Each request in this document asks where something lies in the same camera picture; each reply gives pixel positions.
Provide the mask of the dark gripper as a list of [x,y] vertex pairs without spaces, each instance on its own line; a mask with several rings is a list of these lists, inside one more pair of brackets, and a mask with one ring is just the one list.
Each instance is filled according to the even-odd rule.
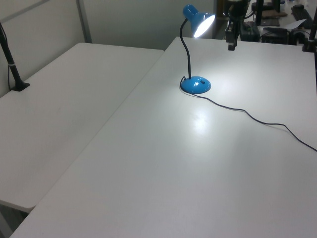
[[229,20],[225,30],[225,40],[228,44],[228,50],[234,51],[237,46],[242,21]]

